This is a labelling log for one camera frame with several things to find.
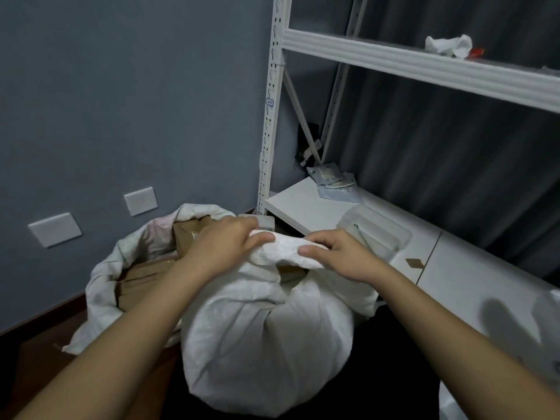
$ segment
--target white shelf surface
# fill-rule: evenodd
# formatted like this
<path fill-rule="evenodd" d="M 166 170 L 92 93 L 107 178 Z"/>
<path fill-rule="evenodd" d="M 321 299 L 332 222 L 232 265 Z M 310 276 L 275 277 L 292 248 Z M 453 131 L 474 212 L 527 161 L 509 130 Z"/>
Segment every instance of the white shelf surface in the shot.
<path fill-rule="evenodd" d="M 540 340 L 531 310 L 539 295 L 554 289 L 445 231 L 418 285 L 499 346 L 509 342 L 522 347 Z"/>
<path fill-rule="evenodd" d="M 560 77 L 538 69 L 296 29 L 283 37 L 286 50 L 560 113 Z"/>
<path fill-rule="evenodd" d="M 406 259 L 417 258 L 426 265 L 441 230 L 365 190 L 360 191 L 365 206 L 395 221 L 412 233 L 410 243 L 395 255 L 391 265 L 413 282 L 417 282 L 422 270 L 410 268 Z M 356 205 L 357 203 L 320 198 L 317 185 L 311 177 L 305 178 L 264 202 L 267 210 L 305 235 L 313 231 L 336 228 L 342 215 Z"/>

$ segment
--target forearm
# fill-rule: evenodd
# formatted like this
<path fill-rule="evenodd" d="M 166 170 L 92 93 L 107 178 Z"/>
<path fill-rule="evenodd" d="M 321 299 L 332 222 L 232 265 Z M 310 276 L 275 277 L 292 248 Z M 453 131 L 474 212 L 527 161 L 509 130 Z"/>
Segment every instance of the forearm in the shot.
<path fill-rule="evenodd" d="M 104 331 L 18 419 L 121 418 L 186 306 L 207 282 L 177 265 L 133 309 Z"/>
<path fill-rule="evenodd" d="M 549 387 L 394 268 L 371 284 L 470 418 L 560 418 Z"/>

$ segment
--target person's left arm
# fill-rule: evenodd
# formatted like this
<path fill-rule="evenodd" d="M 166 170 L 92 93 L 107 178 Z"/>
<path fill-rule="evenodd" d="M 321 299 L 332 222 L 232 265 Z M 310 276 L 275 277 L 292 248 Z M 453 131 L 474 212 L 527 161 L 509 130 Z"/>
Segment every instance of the person's left arm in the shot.
<path fill-rule="evenodd" d="M 226 217 L 199 234 L 153 290 L 122 315 L 16 417 L 118 419 L 158 359 L 189 303 L 214 277 L 239 265 L 271 233 L 255 218 Z"/>

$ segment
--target black pants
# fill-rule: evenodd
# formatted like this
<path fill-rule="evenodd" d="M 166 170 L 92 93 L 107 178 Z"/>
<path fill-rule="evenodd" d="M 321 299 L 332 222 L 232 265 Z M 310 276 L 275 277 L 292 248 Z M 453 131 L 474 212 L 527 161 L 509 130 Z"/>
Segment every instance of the black pants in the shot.
<path fill-rule="evenodd" d="M 321 414 L 372 418 L 439 418 L 440 380 L 388 307 L 354 333 L 352 352 L 340 373 L 312 400 L 279 418 Z M 178 362 L 161 418 L 243 418 L 213 410 L 189 394 Z"/>

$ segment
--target curtain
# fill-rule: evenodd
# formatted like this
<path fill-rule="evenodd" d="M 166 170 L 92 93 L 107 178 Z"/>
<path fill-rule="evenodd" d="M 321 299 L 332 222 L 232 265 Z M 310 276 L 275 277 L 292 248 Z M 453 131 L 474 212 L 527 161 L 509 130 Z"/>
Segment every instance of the curtain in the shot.
<path fill-rule="evenodd" d="M 360 37 L 560 69 L 560 0 L 370 0 Z M 329 160 L 360 186 L 560 285 L 560 115 L 352 67 Z"/>

